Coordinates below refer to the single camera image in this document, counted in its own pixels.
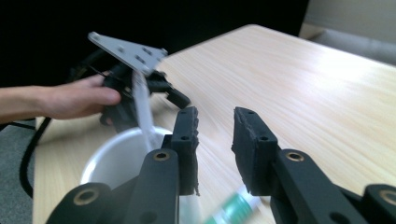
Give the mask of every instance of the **wooden table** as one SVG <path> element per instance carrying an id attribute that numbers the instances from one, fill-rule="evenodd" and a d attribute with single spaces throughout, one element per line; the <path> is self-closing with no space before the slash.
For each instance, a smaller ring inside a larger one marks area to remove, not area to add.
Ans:
<path id="1" fill-rule="evenodd" d="M 362 194 L 396 186 L 396 67 L 249 25 L 166 58 L 159 70 L 199 110 L 202 218 L 242 185 L 231 151 L 233 110 L 256 111 L 282 148 L 310 155 L 333 183 Z M 151 97 L 172 131 L 178 109 Z M 92 153 L 115 135 L 99 116 L 55 120 L 35 153 L 34 223 L 76 187 Z M 268 201 L 248 223 L 274 223 Z"/>

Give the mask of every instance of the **metal bracket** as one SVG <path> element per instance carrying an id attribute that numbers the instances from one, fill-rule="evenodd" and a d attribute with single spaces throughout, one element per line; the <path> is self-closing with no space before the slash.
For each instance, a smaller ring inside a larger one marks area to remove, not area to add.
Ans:
<path id="1" fill-rule="evenodd" d="M 155 49 L 106 35 L 99 35 L 96 32 L 90 32 L 88 39 L 99 48 L 145 76 L 151 74 L 157 63 L 168 55 L 165 49 Z"/>

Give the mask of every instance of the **white bowl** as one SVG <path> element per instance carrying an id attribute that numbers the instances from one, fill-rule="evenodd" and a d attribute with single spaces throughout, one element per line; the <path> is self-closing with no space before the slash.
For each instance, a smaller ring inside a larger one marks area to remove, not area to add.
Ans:
<path id="1" fill-rule="evenodd" d="M 156 137 L 161 147 L 163 137 L 172 134 L 161 127 L 155 127 Z M 139 175 L 140 168 L 148 152 L 139 128 L 132 128 L 105 142 L 91 156 L 85 165 L 80 184 L 99 182 L 112 189 Z M 181 224 L 199 223 L 197 196 L 179 197 L 179 222 Z"/>

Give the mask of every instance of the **black mechanical device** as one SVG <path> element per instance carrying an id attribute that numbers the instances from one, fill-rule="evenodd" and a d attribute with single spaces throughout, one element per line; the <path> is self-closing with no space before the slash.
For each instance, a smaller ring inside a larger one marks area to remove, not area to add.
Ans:
<path id="1" fill-rule="evenodd" d="M 87 183 L 69 191 L 48 224 L 178 223 L 178 196 L 198 192 L 198 110 L 177 114 L 175 129 L 145 158 L 139 176 L 115 189 Z"/>
<path id="2" fill-rule="evenodd" d="M 271 196 L 276 223 L 396 223 L 396 188 L 373 184 L 362 196 L 336 186 L 300 150 L 281 149 L 259 115 L 237 107 L 236 164 L 254 196 Z"/>

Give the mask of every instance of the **glue stick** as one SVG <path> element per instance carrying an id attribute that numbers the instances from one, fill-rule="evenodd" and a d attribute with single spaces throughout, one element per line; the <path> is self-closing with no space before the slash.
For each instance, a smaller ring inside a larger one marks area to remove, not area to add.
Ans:
<path id="1" fill-rule="evenodd" d="M 252 196 L 245 186 L 241 187 L 221 206 L 220 210 L 208 218 L 205 224 L 241 224 L 260 204 L 260 197 Z"/>

